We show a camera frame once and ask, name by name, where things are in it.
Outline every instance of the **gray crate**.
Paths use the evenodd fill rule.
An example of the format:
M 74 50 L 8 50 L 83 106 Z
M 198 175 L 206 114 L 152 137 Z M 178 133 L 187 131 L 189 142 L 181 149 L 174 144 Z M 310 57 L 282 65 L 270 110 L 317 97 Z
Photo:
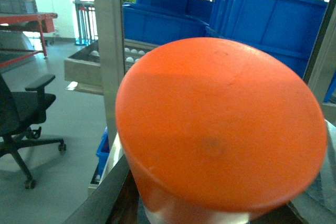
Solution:
M 35 0 L 0 0 L 0 13 L 31 14 L 37 13 Z

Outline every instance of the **metal railing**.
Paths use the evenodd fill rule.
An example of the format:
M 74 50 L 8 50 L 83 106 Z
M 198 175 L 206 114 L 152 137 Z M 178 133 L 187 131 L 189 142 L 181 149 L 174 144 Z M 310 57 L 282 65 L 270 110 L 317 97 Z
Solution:
M 89 45 L 98 39 L 95 3 L 75 0 L 78 38 L 76 45 Z

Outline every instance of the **chair armrest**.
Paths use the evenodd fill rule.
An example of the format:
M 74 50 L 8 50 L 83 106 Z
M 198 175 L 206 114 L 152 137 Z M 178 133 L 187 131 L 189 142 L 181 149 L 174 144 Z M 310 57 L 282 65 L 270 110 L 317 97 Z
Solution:
M 27 87 L 25 87 L 25 90 L 26 91 L 37 91 L 37 90 L 43 89 L 46 85 L 51 83 L 54 80 L 54 78 L 55 78 L 55 75 L 46 74 L 40 77 L 39 79 L 37 79 L 36 81 L 32 82 L 31 84 L 29 84 Z

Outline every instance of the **chair seat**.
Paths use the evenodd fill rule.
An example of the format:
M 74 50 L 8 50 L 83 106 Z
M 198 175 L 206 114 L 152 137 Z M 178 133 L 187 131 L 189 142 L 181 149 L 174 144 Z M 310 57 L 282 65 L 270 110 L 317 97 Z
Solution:
M 12 92 L 20 119 L 20 126 L 15 130 L 25 130 L 38 119 L 38 102 L 36 92 Z M 45 94 L 45 108 L 55 101 L 54 94 Z

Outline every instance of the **stain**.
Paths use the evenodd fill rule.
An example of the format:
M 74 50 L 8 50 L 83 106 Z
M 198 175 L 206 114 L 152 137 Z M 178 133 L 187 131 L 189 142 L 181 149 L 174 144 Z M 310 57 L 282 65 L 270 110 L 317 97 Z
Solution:
M 224 154 L 224 143 L 215 138 L 202 139 L 202 149 L 210 157 L 219 157 Z

